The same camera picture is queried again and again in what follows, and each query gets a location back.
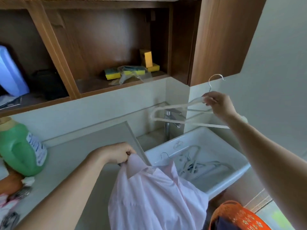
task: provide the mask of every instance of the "bottle label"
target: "bottle label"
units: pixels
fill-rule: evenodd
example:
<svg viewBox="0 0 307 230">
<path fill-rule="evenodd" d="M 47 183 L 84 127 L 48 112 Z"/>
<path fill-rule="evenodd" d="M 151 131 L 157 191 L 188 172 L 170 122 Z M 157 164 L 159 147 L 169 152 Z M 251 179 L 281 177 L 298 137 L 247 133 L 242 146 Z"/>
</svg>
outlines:
<svg viewBox="0 0 307 230">
<path fill-rule="evenodd" d="M 30 132 L 28 133 L 26 139 L 35 152 L 36 165 L 42 166 L 47 157 L 47 148 L 39 141 L 35 135 L 32 135 Z"/>
</svg>

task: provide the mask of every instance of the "utility sink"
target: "utility sink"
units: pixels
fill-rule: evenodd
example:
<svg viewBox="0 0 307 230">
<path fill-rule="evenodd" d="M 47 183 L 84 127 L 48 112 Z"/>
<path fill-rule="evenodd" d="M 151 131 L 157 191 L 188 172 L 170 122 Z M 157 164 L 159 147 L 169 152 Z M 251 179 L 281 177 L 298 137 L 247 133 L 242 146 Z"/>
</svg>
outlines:
<svg viewBox="0 0 307 230">
<path fill-rule="evenodd" d="M 178 175 L 217 196 L 250 167 L 247 159 L 206 127 L 199 127 L 145 152 L 152 166 L 174 161 Z"/>
</svg>

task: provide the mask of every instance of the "wooden cabinet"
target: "wooden cabinet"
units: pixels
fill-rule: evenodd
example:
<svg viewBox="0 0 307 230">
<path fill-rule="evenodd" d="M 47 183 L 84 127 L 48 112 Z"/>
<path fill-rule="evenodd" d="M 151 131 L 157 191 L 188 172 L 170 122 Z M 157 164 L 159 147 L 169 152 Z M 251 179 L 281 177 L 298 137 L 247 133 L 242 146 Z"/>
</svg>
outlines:
<svg viewBox="0 0 307 230">
<path fill-rule="evenodd" d="M 112 86 L 101 75 L 139 65 L 139 49 L 160 65 L 152 80 L 173 76 L 192 86 L 239 73 L 265 1 L 0 0 L 0 44 L 31 91 L 0 116 L 140 84 Z M 69 96 L 45 100 L 31 79 L 40 69 L 56 69 Z"/>
</svg>

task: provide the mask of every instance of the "hand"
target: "hand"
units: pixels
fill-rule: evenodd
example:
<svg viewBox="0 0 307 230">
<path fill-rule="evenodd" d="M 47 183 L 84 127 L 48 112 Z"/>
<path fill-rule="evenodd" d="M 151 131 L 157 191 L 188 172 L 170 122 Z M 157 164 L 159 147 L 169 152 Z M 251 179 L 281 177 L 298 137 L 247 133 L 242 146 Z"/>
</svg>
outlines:
<svg viewBox="0 0 307 230">
<path fill-rule="evenodd" d="M 106 163 L 120 164 L 127 161 L 128 156 L 136 151 L 127 142 L 110 144 L 104 147 L 97 148 L 105 159 Z"/>
<path fill-rule="evenodd" d="M 236 112 L 230 97 L 224 93 L 212 91 L 203 95 L 206 106 L 211 106 L 213 113 L 225 123 L 231 118 L 240 118 Z"/>
</svg>

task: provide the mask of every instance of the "pink shirt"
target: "pink shirt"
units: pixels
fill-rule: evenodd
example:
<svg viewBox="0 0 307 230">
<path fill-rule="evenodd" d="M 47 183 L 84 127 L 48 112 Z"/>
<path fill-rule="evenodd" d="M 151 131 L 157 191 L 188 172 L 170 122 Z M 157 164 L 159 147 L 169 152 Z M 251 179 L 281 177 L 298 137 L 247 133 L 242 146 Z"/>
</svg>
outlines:
<svg viewBox="0 0 307 230">
<path fill-rule="evenodd" d="M 112 230 L 200 230 L 208 195 L 178 177 L 175 164 L 147 166 L 137 154 L 121 164 L 109 200 Z"/>
</svg>

